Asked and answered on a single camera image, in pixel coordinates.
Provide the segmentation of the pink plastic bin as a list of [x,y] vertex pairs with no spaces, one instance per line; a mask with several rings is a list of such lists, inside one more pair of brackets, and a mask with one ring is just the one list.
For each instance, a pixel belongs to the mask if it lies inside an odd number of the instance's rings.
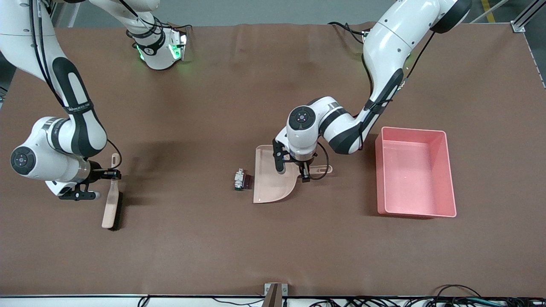
[[375,157],[379,214],[456,217],[444,131],[383,127],[375,140]]

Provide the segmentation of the beige plastic dustpan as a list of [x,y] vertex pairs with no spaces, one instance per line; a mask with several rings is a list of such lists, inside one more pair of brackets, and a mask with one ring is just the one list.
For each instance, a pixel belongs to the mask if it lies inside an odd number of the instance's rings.
[[285,172],[279,174],[275,168],[272,145],[257,146],[254,163],[253,203],[277,202],[289,196],[300,177],[298,165],[285,164]]

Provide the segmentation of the grey metal bracket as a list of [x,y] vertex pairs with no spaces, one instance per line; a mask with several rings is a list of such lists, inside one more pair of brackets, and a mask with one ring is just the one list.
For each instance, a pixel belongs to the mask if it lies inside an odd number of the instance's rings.
[[288,284],[265,283],[264,301],[261,307],[284,307],[288,297]]

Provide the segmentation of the beige hand brush black bristles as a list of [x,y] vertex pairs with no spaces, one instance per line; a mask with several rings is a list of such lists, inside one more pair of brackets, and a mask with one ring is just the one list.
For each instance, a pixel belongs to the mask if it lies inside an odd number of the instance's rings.
[[121,175],[116,175],[110,180],[107,202],[104,208],[102,228],[109,231],[117,231],[120,228],[123,201],[123,193],[119,189],[120,179]]

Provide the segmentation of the brown table mat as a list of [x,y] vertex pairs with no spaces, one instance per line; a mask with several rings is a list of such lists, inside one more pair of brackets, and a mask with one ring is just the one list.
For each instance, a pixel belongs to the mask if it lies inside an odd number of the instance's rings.
[[[57,29],[108,137],[123,155],[123,221],[105,197],[64,201],[15,173],[37,119],[64,116],[17,71],[0,110],[0,295],[138,293],[546,297],[546,90],[526,37],[507,24],[435,35],[363,150],[329,151],[333,173],[285,200],[233,188],[254,172],[290,111],[369,96],[362,47],[339,27],[194,27],[188,62],[149,69],[125,30]],[[445,131],[457,216],[377,213],[375,139],[384,126]]]

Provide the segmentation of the aluminium frame profile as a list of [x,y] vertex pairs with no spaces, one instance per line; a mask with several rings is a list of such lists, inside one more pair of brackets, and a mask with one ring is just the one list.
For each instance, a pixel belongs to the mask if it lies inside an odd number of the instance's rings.
[[532,0],[514,20],[511,20],[510,24],[513,33],[525,32],[527,23],[529,23],[544,6],[546,6],[546,0]]

